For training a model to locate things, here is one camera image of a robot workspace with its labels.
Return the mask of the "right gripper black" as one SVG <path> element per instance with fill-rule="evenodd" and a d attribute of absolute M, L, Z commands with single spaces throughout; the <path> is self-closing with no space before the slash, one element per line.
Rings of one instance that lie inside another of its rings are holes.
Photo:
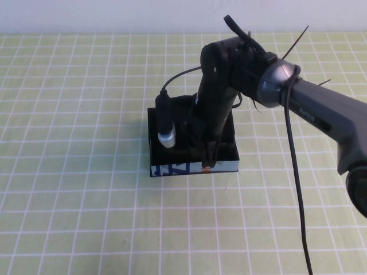
<path fill-rule="evenodd" d="M 218 85 L 200 85 L 189 109 L 187 133 L 202 156 L 202 168 L 214 167 L 224 125 L 239 92 Z"/>

